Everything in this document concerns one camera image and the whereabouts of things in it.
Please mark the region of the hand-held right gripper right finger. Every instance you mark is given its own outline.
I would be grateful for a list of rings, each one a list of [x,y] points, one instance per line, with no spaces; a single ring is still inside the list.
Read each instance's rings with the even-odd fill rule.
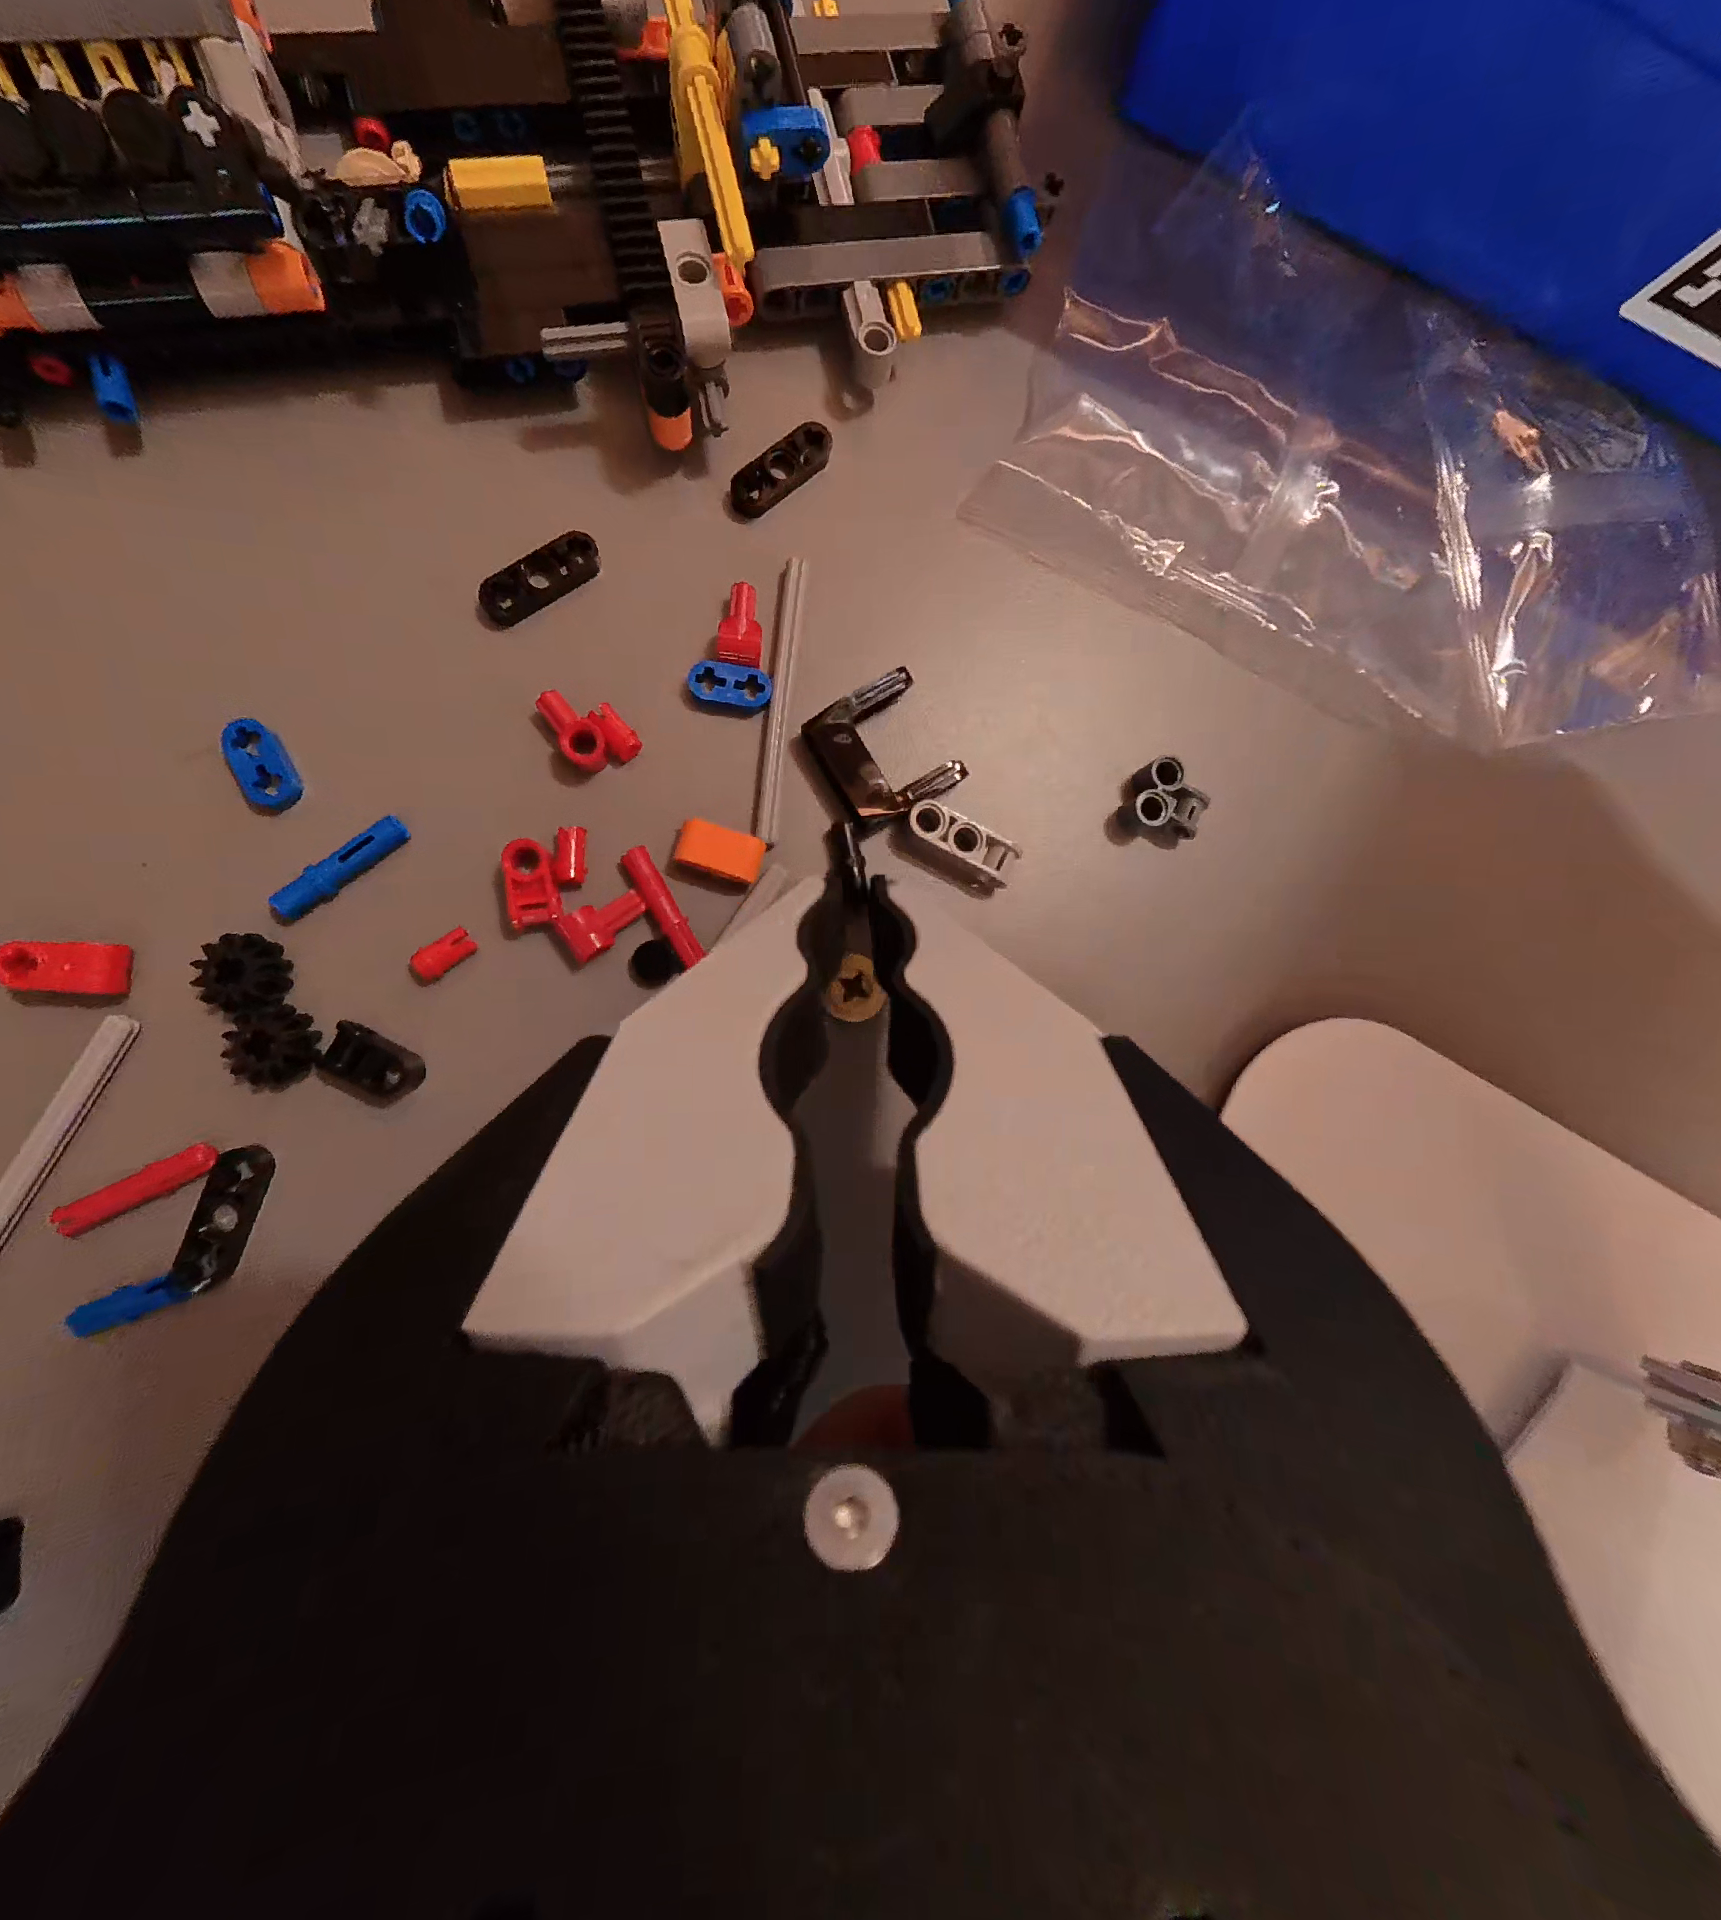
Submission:
[[[935,891],[868,880],[897,1143],[889,1277],[918,1419],[1250,1337],[1107,1033]]]

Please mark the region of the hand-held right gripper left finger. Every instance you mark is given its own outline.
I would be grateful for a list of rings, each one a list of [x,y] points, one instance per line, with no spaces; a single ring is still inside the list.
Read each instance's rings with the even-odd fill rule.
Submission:
[[[463,1311],[471,1345],[664,1373],[694,1419],[730,1417],[759,1362],[753,1257],[797,1197],[759,1045],[808,981],[820,895],[759,880],[730,936],[622,1021]]]

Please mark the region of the black angled lego connector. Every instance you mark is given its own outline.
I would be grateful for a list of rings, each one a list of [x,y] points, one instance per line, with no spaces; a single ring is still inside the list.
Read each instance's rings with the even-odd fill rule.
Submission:
[[[375,1111],[391,1111],[426,1083],[426,1061],[366,1021],[335,1021],[313,1056],[313,1074]]]

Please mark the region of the orange lego piece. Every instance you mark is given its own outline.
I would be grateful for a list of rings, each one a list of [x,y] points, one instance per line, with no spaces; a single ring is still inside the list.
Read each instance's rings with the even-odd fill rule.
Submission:
[[[764,855],[772,844],[753,830],[730,830],[715,822],[683,822],[670,850],[683,876],[724,880],[741,891],[759,880]]]

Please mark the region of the light grey lego connector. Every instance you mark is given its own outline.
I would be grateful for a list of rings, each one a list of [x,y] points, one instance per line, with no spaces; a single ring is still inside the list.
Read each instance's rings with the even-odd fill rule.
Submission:
[[[984,830],[982,822],[959,813],[946,798],[918,798],[904,808],[904,850],[940,880],[994,895],[1005,891],[1005,870],[1021,859],[1021,850]]]

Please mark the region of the black lego gear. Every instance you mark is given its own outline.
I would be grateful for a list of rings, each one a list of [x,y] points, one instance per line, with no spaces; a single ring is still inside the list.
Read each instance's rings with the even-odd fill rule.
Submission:
[[[226,1030],[226,1074],[251,1089],[291,1089],[320,1066],[320,1030],[297,1003],[259,1003]]]
[[[199,947],[192,987],[222,1017],[259,1017],[291,1002],[297,965],[282,942],[230,930]]]

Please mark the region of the dark grey lego connector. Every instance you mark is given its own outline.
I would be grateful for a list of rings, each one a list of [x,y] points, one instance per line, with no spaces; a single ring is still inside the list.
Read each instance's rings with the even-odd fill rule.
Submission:
[[[1186,782],[1181,754],[1153,754],[1119,782],[1114,830],[1153,844],[1190,844],[1212,795]]]

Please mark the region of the black thin lego liftarm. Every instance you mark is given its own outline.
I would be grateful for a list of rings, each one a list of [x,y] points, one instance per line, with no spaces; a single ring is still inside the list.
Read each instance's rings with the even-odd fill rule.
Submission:
[[[176,1299],[210,1295],[245,1265],[272,1178],[275,1156],[263,1143],[236,1143],[217,1156],[170,1265]]]

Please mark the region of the long blue lego pin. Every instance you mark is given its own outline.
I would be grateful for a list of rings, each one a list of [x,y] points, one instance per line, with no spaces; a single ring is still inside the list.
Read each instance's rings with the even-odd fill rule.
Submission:
[[[312,911],[342,901],[352,880],[369,876],[385,855],[396,855],[403,844],[412,844],[403,822],[385,813],[385,822],[366,827],[342,850],[329,850],[327,859],[312,859],[297,880],[283,880],[272,895],[272,922],[275,925],[306,922]]]

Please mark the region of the red lego cross connector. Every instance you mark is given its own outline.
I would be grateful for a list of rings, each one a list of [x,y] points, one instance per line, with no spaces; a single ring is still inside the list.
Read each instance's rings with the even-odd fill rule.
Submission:
[[[610,707],[573,709],[562,692],[537,695],[537,719],[553,742],[553,754],[579,773],[631,766],[647,749]]]

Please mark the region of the red lego pin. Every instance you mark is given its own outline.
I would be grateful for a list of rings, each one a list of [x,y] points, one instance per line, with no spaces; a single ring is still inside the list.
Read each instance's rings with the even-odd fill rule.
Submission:
[[[148,1158],[99,1192],[86,1192],[78,1202],[63,1202],[50,1208],[50,1228],[63,1239],[78,1239],[131,1208],[146,1208],[157,1202],[170,1202],[176,1192],[199,1183],[217,1171],[222,1150],[210,1141],[195,1141],[163,1158]]]

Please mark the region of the long grey lego axle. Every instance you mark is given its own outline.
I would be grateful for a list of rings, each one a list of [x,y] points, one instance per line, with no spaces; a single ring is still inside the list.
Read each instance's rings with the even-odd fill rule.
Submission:
[[[78,1133],[86,1117],[99,1106],[106,1083],[124,1066],[131,1045],[138,1038],[138,1021],[131,1017],[106,1017],[99,1030],[86,1038],[78,1061],[8,1156],[0,1173],[0,1257],[19,1221],[30,1215],[41,1183]]]

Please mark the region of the partly built lego model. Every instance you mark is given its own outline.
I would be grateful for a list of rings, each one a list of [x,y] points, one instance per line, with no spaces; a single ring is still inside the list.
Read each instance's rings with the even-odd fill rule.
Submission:
[[[677,458],[747,325],[881,392],[1032,287],[1053,177],[1005,7],[0,0],[0,432],[176,369],[442,348],[634,376]]]

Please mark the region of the white tray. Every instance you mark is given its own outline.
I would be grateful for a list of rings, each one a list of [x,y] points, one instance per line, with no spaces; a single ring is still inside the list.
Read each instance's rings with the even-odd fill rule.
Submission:
[[[1594,1668],[1721,1847],[1721,1477],[1639,1369],[1721,1373],[1721,1221],[1371,1021],[1267,1045],[1218,1117],[1451,1365]]]

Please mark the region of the clear plastic bag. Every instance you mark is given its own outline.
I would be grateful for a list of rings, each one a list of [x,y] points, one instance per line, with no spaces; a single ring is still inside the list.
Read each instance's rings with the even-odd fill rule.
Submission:
[[[1721,716],[1677,435],[1288,214],[1246,132],[1119,135],[959,514],[1332,716],[1508,754]]]

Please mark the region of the blue storage bin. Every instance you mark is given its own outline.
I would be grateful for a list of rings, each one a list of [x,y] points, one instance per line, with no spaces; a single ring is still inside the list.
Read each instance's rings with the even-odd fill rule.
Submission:
[[[1721,0],[1177,0],[1119,115],[1721,444]]]

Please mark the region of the black lego bracket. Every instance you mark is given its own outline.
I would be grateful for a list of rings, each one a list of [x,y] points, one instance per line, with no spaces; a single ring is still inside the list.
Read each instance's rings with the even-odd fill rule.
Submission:
[[[868,754],[860,726],[889,709],[913,673],[904,664],[855,685],[800,726],[804,760],[820,768],[827,791],[841,798],[843,827],[855,836],[873,836],[904,822],[913,806],[952,795],[964,783],[964,760],[940,760],[935,768],[897,783]]]

